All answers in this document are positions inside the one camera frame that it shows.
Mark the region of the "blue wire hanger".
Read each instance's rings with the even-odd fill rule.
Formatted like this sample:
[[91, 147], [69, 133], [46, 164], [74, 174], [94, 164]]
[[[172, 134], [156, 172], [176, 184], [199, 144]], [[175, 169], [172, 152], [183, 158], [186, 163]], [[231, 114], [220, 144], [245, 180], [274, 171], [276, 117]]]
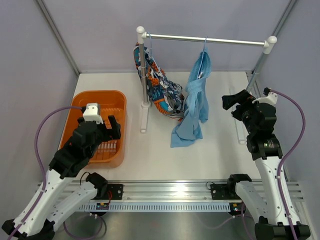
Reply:
[[202, 50], [202, 53], [201, 53], [201, 61], [200, 61], [198, 74], [197, 74], [197, 78], [198, 79], [200, 79], [202, 77], [202, 66], [203, 66], [203, 61], [204, 61], [204, 55], [205, 55], [205, 50], [206, 50], [207, 39], [208, 39], [208, 37], [205, 38], [204, 44], [203, 44], [203, 50]]
[[157, 72], [159, 72], [159, 74], [160, 74], [161, 77], [163, 78], [164, 76], [163, 76], [163, 73], [162, 73], [162, 71], [161, 71], [161, 68], [158, 66], [156, 60], [155, 60], [154, 57], [153, 57], [153, 48], [152, 48], [152, 37], [151, 37], [151, 34], [150, 34], [148, 31], [146, 31], [146, 32], [147, 32], [147, 34], [148, 34], [149, 41], [150, 41], [150, 50], [149, 50], [149, 51], [150, 51], [150, 56], [151, 56], [153, 62], [155, 63], [155, 66], [156, 66], [156, 68], [157, 68]]

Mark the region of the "light blue shorts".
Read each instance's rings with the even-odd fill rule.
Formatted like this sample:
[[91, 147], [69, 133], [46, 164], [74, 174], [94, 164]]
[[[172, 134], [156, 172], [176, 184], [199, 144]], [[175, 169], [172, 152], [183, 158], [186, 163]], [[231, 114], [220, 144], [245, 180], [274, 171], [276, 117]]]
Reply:
[[206, 96], [206, 81], [212, 71], [208, 49], [204, 48], [193, 65], [185, 87], [182, 121], [172, 130], [171, 148], [188, 147], [202, 139], [200, 124], [209, 118], [209, 103]]

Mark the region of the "patterned orange blue shorts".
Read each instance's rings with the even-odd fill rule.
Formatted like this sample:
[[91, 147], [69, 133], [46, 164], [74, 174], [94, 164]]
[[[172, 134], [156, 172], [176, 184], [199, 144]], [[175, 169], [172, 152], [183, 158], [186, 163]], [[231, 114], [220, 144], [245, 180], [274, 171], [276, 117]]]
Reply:
[[146, 92], [149, 100], [163, 115], [181, 121], [184, 115], [182, 86], [169, 80], [158, 67], [149, 49], [144, 48], [146, 64]]

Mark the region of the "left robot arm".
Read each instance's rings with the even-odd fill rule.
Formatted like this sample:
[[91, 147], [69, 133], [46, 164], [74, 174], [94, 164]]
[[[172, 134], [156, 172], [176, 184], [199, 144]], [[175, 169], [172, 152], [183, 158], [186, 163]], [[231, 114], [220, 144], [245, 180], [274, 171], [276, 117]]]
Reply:
[[19, 240], [51, 240], [65, 220], [82, 204], [92, 199], [111, 196], [108, 181], [98, 173], [90, 173], [85, 182], [62, 202], [57, 200], [65, 188], [74, 180], [98, 146], [121, 138], [121, 125], [113, 115], [108, 116], [111, 125], [104, 122], [78, 119], [78, 127], [58, 150], [49, 164], [45, 178], [31, 202], [15, 219], [6, 220], [2, 230], [9, 238]]

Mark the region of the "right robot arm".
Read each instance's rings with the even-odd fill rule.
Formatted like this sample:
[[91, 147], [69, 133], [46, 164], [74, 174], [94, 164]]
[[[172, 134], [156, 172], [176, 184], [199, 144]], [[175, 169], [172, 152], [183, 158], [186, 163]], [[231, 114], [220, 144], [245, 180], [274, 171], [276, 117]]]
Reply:
[[226, 192], [242, 200], [242, 210], [249, 210], [255, 222], [258, 240], [306, 240], [310, 227], [301, 223], [288, 190], [281, 144], [273, 133], [277, 121], [278, 92], [265, 88], [264, 97], [255, 98], [247, 90], [222, 96], [222, 107], [235, 109], [231, 115], [242, 122], [248, 132], [246, 146], [257, 167], [265, 197], [262, 198], [245, 174], [228, 179]]

